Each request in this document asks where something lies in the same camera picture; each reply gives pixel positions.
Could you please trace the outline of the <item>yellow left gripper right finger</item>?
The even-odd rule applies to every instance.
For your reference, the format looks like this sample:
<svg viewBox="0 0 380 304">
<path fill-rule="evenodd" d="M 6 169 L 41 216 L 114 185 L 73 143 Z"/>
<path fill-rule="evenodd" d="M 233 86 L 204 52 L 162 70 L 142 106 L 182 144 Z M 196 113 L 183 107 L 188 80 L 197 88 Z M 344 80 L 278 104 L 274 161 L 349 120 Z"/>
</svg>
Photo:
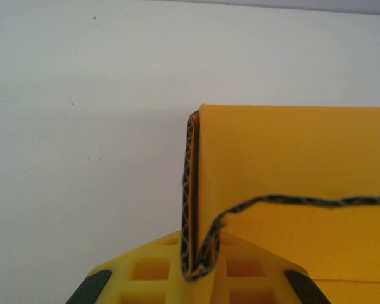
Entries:
<svg viewBox="0 0 380 304">
<path fill-rule="evenodd" d="M 331 304 L 307 271 L 222 232 L 210 304 Z"/>
</svg>

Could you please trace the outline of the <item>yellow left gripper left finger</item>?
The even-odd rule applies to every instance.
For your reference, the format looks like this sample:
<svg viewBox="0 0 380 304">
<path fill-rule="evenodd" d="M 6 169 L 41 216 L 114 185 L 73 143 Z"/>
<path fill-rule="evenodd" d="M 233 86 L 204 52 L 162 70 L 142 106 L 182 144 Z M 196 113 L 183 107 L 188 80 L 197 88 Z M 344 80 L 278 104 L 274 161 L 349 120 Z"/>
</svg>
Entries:
<svg viewBox="0 0 380 304">
<path fill-rule="evenodd" d="M 191 304 L 175 231 L 90 271 L 68 304 Z"/>
</svg>

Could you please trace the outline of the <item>yellow corrugated cardboard box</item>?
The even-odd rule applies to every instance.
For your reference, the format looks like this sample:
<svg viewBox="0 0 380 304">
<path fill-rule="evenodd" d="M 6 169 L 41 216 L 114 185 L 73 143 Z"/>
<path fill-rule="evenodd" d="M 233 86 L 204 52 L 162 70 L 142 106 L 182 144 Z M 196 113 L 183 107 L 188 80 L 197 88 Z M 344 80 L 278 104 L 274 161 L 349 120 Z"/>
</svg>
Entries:
<svg viewBox="0 0 380 304">
<path fill-rule="evenodd" d="M 191 304 L 210 304 L 222 232 L 304 268 L 331 304 L 380 304 L 380 107 L 201 106 L 182 178 Z"/>
</svg>

